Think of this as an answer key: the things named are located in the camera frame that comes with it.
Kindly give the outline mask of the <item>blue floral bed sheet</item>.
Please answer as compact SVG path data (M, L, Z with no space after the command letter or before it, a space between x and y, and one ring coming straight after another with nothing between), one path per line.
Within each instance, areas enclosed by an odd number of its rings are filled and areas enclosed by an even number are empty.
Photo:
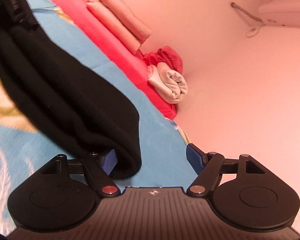
M59 16L55 4L27 2L53 42L114 85L138 110L142 165L132 178L117 181L119 188L188 187L196 174L186 159L185 141L170 121L81 29ZM9 194L61 152L17 110L0 82L0 234L8 235L15 228L7 210Z

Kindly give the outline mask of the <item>pink folded pillow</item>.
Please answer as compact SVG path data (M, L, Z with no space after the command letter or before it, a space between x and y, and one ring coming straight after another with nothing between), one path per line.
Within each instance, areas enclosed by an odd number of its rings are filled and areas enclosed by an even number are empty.
M87 2L87 9L135 55L141 46L137 38L121 23L121 21L101 2Z
M153 31L140 20L123 0L100 0L143 44Z

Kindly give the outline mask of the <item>crumpled red cloth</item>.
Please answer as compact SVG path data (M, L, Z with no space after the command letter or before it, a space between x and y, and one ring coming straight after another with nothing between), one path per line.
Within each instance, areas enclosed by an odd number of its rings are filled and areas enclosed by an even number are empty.
M142 60L145 64L157 65L160 62L166 63L172 70L182 74L183 73L183 61L178 53L169 46L164 46L158 49L156 52L150 52L143 55Z

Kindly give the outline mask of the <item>rolled cream blanket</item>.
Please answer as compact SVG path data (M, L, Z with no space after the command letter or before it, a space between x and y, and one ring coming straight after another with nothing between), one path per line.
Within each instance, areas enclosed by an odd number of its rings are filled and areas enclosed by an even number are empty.
M147 73L148 83L167 103L178 104L187 95L188 86L184 77L166 63L147 66Z

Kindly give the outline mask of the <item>upper pink folded pillow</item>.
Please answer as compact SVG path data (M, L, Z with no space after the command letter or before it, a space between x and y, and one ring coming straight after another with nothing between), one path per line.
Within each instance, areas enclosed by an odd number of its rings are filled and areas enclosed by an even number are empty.
M153 31L140 20L123 0L100 0L143 44Z

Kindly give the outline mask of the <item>red sheeted bed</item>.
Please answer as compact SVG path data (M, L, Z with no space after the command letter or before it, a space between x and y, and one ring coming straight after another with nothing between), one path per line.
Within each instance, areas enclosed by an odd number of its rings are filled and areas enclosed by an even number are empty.
M149 98L151 103L166 117L176 116L176 107L165 102L148 83L146 64L141 53L133 55L87 8L83 0L51 0L67 14L93 42L113 61L132 83Z

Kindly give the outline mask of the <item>black pants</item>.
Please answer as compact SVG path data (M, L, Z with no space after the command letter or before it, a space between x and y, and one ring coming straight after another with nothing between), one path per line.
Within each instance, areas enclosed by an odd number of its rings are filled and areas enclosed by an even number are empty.
M83 158L115 151L113 179L139 171L135 106L53 43L26 0L0 0L0 79L17 108L66 152Z

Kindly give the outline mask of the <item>white wall air conditioner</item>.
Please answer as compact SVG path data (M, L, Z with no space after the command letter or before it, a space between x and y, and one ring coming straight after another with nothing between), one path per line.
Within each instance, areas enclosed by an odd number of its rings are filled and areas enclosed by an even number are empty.
M265 25L300 27L300 0L273 0L258 8Z

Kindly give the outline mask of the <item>air conditioner pipe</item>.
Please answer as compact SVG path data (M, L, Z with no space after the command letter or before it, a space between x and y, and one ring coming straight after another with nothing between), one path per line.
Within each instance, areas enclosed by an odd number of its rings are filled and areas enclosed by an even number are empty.
M249 18L255 20L256 22L263 23L263 21L262 21L260 18L254 16L253 14L251 14L251 13L248 12L248 11L246 11L244 8L240 7L240 6L237 5L236 3L231 2L231 3L230 3L230 6L231 6L232 8L234 8L234 9L239 10L240 12L242 12L243 14L245 14L246 16L248 16Z

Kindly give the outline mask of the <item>lower pink folded pillow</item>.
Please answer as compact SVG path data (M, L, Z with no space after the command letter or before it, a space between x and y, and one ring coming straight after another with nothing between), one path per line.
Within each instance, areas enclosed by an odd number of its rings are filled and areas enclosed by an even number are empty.
M101 2L87 2L87 9L135 55L141 46L137 38L121 23L121 21Z

